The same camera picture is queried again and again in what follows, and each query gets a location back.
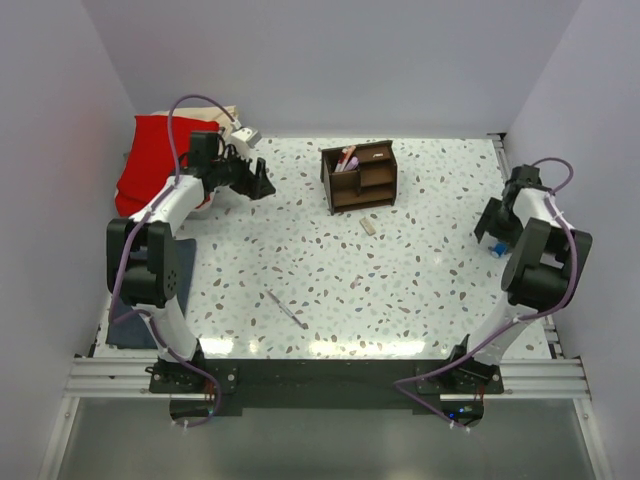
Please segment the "blue grey stamp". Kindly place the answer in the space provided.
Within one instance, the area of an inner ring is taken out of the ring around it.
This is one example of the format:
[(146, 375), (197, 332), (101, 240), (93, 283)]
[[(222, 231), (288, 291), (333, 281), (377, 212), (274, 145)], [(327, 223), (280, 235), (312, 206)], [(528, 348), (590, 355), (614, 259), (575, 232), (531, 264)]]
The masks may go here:
[(489, 248), (489, 252), (494, 258), (501, 258), (508, 252), (508, 249), (509, 247), (505, 243), (497, 242)]

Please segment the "red white marker pen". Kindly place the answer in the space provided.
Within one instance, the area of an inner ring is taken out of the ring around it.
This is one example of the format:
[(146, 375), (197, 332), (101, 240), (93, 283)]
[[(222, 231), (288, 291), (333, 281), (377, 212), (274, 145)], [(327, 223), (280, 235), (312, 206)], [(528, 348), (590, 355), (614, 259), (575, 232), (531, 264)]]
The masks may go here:
[(348, 163), (350, 157), (352, 155), (352, 148), (351, 147), (344, 147), (341, 150), (341, 154), (339, 157), (339, 160), (336, 164), (336, 167), (334, 169), (335, 173), (340, 173), (344, 170), (345, 165)]

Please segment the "white pen peach cap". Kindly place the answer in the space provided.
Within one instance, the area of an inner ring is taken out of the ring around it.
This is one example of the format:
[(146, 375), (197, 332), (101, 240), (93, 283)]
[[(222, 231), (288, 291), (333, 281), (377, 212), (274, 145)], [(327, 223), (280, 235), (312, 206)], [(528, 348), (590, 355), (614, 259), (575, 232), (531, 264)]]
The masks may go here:
[(348, 148), (348, 150), (346, 152), (345, 160), (349, 161), (351, 159), (351, 157), (353, 156), (355, 150), (356, 150), (356, 145), (349, 146), (349, 148)]

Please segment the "brown wooden desk organizer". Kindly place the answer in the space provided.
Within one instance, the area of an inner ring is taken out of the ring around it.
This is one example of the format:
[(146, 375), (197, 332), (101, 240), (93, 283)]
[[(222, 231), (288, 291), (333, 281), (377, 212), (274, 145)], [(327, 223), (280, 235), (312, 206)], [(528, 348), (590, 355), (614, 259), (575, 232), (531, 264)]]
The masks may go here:
[(348, 146), (321, 151), (320, 180), (332, 215), (395, 204), (398, 165), (392, 146), (392, 140), (356, 144), (352, 157), (359, 159), (358, 167), (340, 173), (334, 169), (341, 150)]

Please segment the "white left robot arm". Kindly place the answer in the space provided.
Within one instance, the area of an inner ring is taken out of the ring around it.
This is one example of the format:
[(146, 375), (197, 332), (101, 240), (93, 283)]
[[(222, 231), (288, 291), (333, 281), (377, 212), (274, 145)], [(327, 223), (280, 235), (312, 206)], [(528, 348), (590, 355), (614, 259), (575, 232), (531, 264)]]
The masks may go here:
[(157, 347), (158, 357), (176, 363), (173, 382), (185, 392), (200, 390), (207, 368), (194, 356), (199, 341), (186, 325), (177, 295), (179, 256), (174, 235), (187, 217), (219, 187), (252, 200), (273, 195), (266, 161), (251, 159), (258, 130), (241, 127), (228, 138), (195, 131), (165, 185), (137, 213), (116, 218), (106, 230), (107, 284), (112, 295), (109, 323), (138, 317)]

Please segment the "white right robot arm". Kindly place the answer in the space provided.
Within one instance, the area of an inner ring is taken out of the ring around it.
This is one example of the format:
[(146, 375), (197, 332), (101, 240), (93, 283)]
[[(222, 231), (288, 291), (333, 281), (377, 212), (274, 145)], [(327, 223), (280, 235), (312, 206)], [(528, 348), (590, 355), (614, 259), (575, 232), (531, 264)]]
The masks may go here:
[(486, 235), (510, 253), (501, 278), (501, 295), (492, 313), (454, 347), (445, 379), (459, 393), (481, 380), (534, 321), (564, 309), (573, 299), (590, 254), (593, 237), (571, 225), (556, 194), (573, 179), (566, 160), (547, 157), (512, 169), (502, 197), (489, 200), (474, 235)]

